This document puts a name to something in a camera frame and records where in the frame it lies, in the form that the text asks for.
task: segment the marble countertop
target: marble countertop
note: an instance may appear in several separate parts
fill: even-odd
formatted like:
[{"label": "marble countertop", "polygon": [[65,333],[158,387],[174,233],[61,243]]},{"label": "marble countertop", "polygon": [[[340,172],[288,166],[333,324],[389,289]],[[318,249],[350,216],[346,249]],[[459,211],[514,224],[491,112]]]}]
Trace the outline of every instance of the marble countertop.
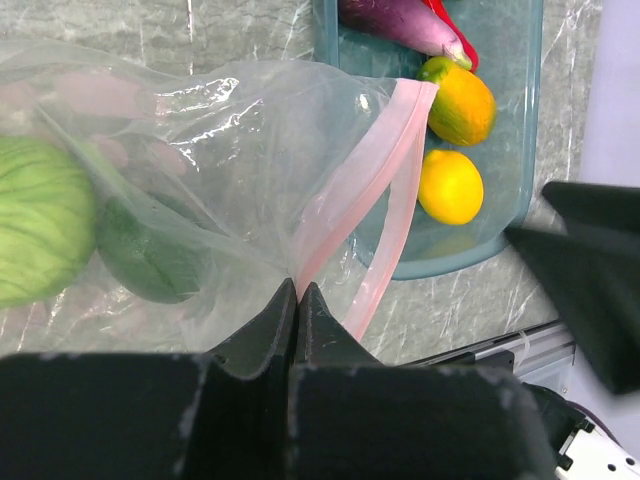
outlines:
[{"label": "marble countertop", "polygon": [[[312,55],[310,0],[229,3],[5,0],[0,38],[74,42],[181,75],[232,59]],[[536,225],[555,220],[537,196],[540,187],[578,172],[602,3],[545,1],[535,193],[527,219]],[[393,282],[363,343],[381,360],[403,363],[554,318],[536,282],[506,250],[452,274]]]}]

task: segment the purple eggplant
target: purple eggplant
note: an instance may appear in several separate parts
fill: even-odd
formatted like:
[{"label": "purple eggplant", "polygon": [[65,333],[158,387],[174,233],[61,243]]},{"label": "purple eggplant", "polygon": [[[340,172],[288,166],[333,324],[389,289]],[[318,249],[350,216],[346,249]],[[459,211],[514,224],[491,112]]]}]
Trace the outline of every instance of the purple eggplant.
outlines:
[{"label": "purple eggplant", "polygon": [[338,0],[338,13],[345,27],[472,67],[458,35],[421,0]]}]

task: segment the plastic bag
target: plastic bag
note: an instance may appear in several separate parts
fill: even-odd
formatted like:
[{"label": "plastic bag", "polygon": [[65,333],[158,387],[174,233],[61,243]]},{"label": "plastic bag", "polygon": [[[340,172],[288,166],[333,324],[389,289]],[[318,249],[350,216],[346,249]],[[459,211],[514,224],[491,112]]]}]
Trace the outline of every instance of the plastic bag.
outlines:
[{"label": "plastic bag", "polygon": [[[156,303],[96,252],[60,295],[2,312],[0,350],[207,350],[287,277],[299,296],[312,281],[357,292],[341,320],[361,338],[406,241],[436,90],[301,61],[177,78],[60,43],[0,44],[0,134],[69,151],[99,212],[117,200],[173,251],[196,252],[202,273],[190,298]],[[378,249],[352,275],[336,252],[377,201]]]}]

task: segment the red chili pepper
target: red chili pepper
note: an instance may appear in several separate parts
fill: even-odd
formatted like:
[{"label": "red chili pepper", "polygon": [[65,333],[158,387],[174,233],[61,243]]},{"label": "red chili pepper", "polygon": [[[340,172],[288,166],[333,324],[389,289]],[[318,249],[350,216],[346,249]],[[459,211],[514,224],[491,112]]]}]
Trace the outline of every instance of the red chili pepper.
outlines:
[{"label": "red chili pepper", "polygon": [[473,48],[473,45],[469,43],[469,40],[464,36],[464,34],[460,31],[460,29],[453,23],[447,9],[442,4],[442,0],[422,0],[422,2],[429,7],[433,12],[440,17],[440,19],[445,22],[447,25],[451,27],[451,29],[456,32],[458,38],[462,42],[462,46],[464,47],[464,53],[471,59],[471,63],[473,66],[471,67],[471,71],[475,72],[478,69],[478,65],[480,65],[480,59],[478,58],[478,52]]}]

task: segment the plastic tray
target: plastic tray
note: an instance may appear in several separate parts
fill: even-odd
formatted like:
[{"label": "plastic tray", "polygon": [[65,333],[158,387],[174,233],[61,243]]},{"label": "plastic tray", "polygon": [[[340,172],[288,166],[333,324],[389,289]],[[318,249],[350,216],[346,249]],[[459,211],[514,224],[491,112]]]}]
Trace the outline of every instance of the plastic tray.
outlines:
[{"label": "plastic tray", "polygon": [[[531,200],[543,0],[448,0],[445,5],[478,50],[477,74],[496,97],[498,119],[481,145],[454,147],[429,134],[426,148],[456,149],[469,156],[484,180],[485,200],[478,216],[461,227],[440,224],[416,205],[395,280],[440,275],[492,257],[505,246],[503,229],[524,220]],[[350,74],[415,78],[425,60],[392,42],[339,26],[336,0],[313,0],[313,18],[315,59]],[[367,265],[385,213],[386,199],[381,199],[352,236]]]}]

